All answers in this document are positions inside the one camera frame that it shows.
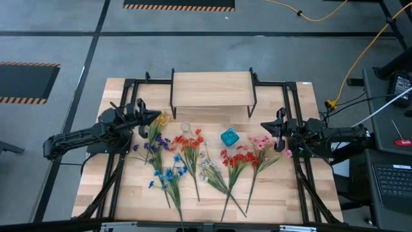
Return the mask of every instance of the white wire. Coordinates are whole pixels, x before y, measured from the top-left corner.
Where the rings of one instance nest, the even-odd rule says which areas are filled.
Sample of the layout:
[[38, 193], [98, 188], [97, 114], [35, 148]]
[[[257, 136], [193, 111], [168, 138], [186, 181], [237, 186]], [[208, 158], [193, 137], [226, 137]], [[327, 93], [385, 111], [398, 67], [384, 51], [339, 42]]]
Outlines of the white wire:
[[375, 111], [374, 113], [372, 113], [371, 115], [367, 116], [364, 120], [356, 123], [355, 125], [353, 125], [352, 127], [355, 127], [357, 125], [359, 125], [360, 123], [372, 118], [373, 116], [375, 116], [377, 113], [379, 113], [381, 110], [383, 110], [386, 106], [389, 106], [392, 102], [396, 101], [398, 98], [400, 98], [401, 96], [405, 95], [407, 92], [411, 91], [412, 87], [410, 87], [408, 90], [406, 90], [405, 92], [403, 92], [401, 95], [395, 97], [394, 99], [392, 99], [391, 101], [389, 101], [388, 103], [386, 103], [384, 106], [382, 106], [379, 110]]

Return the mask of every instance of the yellow cable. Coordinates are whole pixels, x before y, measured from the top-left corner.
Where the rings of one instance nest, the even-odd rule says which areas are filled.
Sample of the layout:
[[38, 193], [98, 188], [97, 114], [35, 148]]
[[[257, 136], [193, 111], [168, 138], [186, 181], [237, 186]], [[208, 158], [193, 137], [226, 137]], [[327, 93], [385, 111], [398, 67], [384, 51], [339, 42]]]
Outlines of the yellow cable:
[[[281, 5], [281, 6], [285, 6], [285, 7], [289, 8], [289, 9], [293, 10], [295, 13], [298, 13], [298, 12], [299, 12], [299, 11], [296, 10], [295, 8], [289, 6], [288, 4], [279, 3], [279, 2], [277, 2], [277, 1], [271, 1], [271, 0], [266, 0], [266, 1], [271, 2], [271, 3], [278, 4], [278, 5]], [[334, 10], [332, 13], [328, 14], [327, 16], [325, 16], [325, 17], [323, 17], [323, 18], [321, 18], [321, 19], [310, 19], [309, 17], [305, 16], [304, 14], [301, 14], [301, 16], [304, 17], [306, 20], [309, 20], [309, 21], [311, 21], [311, 22], [320, 22], [320, 21], [325, 20], [325, 19], [329, 18], [330, 16], [332, 16], [332, 15], [333, 15], [336, 11], [338, 11], [347, 1], [348, 1], [348, 0], [345, 0], [338, 8], [336, 8], [336, 10]]]
[[[398, 15], [400, 13], [402, 13], [406, 8], [408, 8], [409, 6], [412, 6], [412, 3], [409, 3], [408, 5], [406, 5], [405, 7], [403, 7], [401, 10], [398, 11], [398, 13], [396, 13], [392, 19], [396, 19], [398, 17]], [[342, 91], [343, 91], [343, 87], [345, 85], [346, 80], [349, 77], [349, 74], [351, 74], [352, 70], [356, 67], [357, 63], [359, 62], [359, 60], [362, 58], [362, 56], [366, 53], [366, 51], [368, 51], [368, 49], [375, 43], [375, 41], [378, 39], [378, 37], [382, 34], [382, 32], [384, 30], [386, 30], [386, 28], [389, 26], [389, 23], [387, 23], [382, 30], [375, 36], [375, 38], [373, 38], [372, 42], [365, 48], [365, 50], [358, 56], [358, 58], [356, 59], [355, 63], [352, 65], [352, 67], [349, 69], [348, 74], [346, 74], [345, 79], [343, 79], [342, 85], [341, 85], [341, 89], [339, 90], [339, 94], [337, 96], [337, 98], [333, 101], [328, 100], [328, 103], [330, 105], [330, 108], [336, 108], [336, 103], [337, 101], [339, 101], [339, 99], [341, 98], [342, 95]]]

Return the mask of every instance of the keyboard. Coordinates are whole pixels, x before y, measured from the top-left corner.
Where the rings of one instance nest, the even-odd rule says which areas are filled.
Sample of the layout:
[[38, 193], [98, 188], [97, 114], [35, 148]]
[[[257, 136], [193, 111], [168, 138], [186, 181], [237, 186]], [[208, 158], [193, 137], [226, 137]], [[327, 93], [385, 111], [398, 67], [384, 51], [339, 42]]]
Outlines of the keyboard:
[[380, 194], [412, 198], [412, 169], [375, 165]]
[[374, 164], [379, 196], [385, 208], [412, 214], [412, 167]]

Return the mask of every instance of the power cord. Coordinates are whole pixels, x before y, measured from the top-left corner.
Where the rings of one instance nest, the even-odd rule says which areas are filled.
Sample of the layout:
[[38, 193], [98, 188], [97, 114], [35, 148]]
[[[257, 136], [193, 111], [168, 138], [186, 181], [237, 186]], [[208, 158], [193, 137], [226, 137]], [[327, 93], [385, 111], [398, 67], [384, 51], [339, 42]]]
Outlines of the power cord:
[[311, 22], [320, 22], [320, 21], [323, 21], [323, 20], [329, 18], [329, 17], [332, 16], [334, 13], [336, 13], [336, 11], [338, 11], [345, 3], [348, 2], [348, 0], [345, 0], [338, 8], [336, 8], [336, 10], [334, 10], [332, 13], [328, 14], [327, 16], [325, 16], [325, 17], [323, 17], [323, 18], [320, 18], [320, 19], [310, 19], [309, 17], [305, 16], [305, 15], [302, 13], [301, 10], [296, 10], [295, 8], [291, 7], [291, 6], [288, 5], [288, 4], [279, 3], [279, 2], [277, 2], [277, 1], [272, 1], [272, 0], [266, 0], [266, 1], [268, 1], [268, 2], [270, 2], [270, 3], [278, 4], [278, 5], [281, 5], [281, 6], [284, 6], [284, 7], [287, 7], [287, 8], [289, 8], [289, 9], [293, 10], [295, 13], [297, 13], [298, 16], [302, 16], [303, 18], [305, 18], [306, 20], [311, 21]]
[[[398, 15], [400, 15], [400, 13], [402, 13], [405, 9], [407, 9], [408, 7], [412, 6], [412, 3], [407, 4], [405, 7], [403, 7], [401, 10], [398, 11], [398, 13], [396, 13], [393, 17], [392, 20], [395, 20]], [[341, 89], [339, 90], [339, 94], [337, 96], [337, 98], [335, 100], [327, 100], [326, 104], [327, 106], [331, 109], [334, 110], [337, 107], [337, 102], [339, 101], [339, 99], [341, 98], [342, 95], [342, 91], [343, 91], [343, 87], [345, 85], [346, 80], [348, 79], [349, 75], [351, 74], [351, 72], [353, 71], [353, 69], [356, 67], [356, 65], [358, 64], [359, 60], [363, 57], [363, 55], [366, 53], [366, 51], [369, 50], [369, 48], [375, 43], [375, 41], [378, 39], [378, 37], [383, 33], [384, 30], [386, 30], [386, 28], [389, 26], [389, 23], [387, 23], [382, 30], [375, 36], [375, 38], [373, 38], [372, 42], [365, 48], [365, 50], [358, 56], [358, 58], [356, 59], [355, 63], [352, 65], [352, 67], [349, 69], [348, 73], [346, 74], [346, 77], [343, 79], [343, 82], [341, 84]]]

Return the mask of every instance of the wooden shelf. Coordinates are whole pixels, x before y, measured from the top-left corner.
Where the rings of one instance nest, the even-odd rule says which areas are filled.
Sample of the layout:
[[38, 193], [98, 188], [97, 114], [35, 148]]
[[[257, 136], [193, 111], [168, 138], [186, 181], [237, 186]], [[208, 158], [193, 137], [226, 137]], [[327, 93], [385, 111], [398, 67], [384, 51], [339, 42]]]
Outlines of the wooden shelf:
[[176, 107], [256, 105], [250, 72], [174, 73], [172, 82], [174, 110]]

